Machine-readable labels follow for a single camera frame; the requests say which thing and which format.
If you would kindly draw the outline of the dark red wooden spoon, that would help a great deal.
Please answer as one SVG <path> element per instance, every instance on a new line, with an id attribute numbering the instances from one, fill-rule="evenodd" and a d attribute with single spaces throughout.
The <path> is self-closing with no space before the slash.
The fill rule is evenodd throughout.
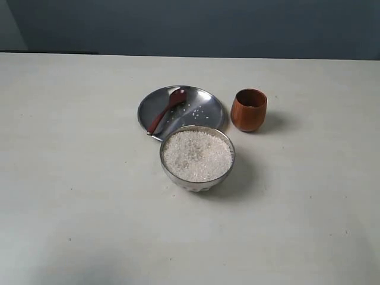
<path id="1" fill-rule="evenodd" d="M 163 111 L 156 116 L 156 118 L 152 121 L 151 125 L 147 128 L 147 135 L 152 136 L 157 129 L 159 123 L 165 116 L 165 114 L 172 108 L 176 107 L 179 104 L 186 102 L 186 92 L 184 89 L 177 89 L 169 96 L 169 102 L 167 106 L 163 109 Z"/>

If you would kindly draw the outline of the brown wooden cup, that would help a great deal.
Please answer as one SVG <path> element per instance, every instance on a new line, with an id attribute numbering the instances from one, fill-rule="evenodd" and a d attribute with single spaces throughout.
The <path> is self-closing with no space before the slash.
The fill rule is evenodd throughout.
<path id="1" fill-rule="evenodd" d="M 243 132 L 257 131 L 264 123 L 268 99 L 256 89 L 243 89 L 237 92 L 233 101 L 230 118 L 233 125 Z"/>

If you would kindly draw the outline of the round steel plate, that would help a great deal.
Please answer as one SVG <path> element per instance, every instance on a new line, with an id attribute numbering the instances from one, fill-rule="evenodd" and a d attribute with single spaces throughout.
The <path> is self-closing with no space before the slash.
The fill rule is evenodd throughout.
<path id="1" fill-rule="evenodd" d="M 144 129 L 148 129 L 167 106 L 170 95 L 180 88 L 186 92 L 186 102 L 166 112 L 153 138 L 163 141 L 169 134 L 187 125 L 201 125 L 219 130 L 223 128 L 226 111 L 217 97 L 198 87 L 173 85 L 151 92 L 140 103 L 137 118 Z"/>

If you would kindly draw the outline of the steel bowl of rice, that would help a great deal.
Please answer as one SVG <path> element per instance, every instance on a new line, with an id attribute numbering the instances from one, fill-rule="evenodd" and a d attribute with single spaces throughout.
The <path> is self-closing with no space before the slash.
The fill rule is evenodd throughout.
<path id="1" fill-rule="evenodd" d="M 162 168 L 187 191 L 204 192 L 222 183 L 232 171 L 236 152 L 223 132 L 199 125 L 183 126 L 160 146 Z"/>

